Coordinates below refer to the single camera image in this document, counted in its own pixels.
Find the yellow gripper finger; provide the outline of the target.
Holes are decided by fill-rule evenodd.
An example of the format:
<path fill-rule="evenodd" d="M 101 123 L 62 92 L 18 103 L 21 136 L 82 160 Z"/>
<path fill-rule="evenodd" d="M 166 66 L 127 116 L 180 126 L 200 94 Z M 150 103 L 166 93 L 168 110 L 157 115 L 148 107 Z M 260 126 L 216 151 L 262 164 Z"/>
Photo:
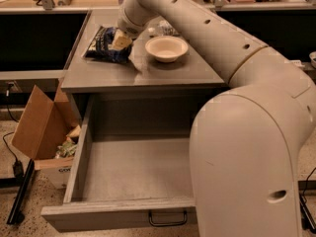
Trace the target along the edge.
<path fill-rule="evenodd" d="M 120 29 L 117 29 L 111 44 L 111 49 L 122 50 L 132 44 L 131 37 Z"/>

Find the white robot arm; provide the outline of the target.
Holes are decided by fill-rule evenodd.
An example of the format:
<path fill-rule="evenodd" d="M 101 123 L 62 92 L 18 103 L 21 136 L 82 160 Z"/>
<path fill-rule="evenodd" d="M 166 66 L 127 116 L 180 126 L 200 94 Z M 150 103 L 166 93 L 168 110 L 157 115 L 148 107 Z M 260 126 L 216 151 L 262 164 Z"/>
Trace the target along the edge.
<path fill-rule="evenodd" d="M 190 165 L 200 237 L 302 237 L 298 154 L 313 132 L 316 86 L 263 41 L 192 0 L 124 0 L 137 38 L 167 20 L 228 85 L 198 112 Z"/>

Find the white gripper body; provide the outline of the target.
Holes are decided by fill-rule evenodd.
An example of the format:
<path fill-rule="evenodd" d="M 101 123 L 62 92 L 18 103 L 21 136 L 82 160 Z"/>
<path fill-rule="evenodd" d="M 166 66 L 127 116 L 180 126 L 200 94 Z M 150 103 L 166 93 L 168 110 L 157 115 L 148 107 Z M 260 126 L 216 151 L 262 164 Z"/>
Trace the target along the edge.
<path fill-rule="evenodd" d="M 118 12 L 118 27 L 137 39 L 147 27 L 145 10 L 138 4 L 123 4 Z"/>

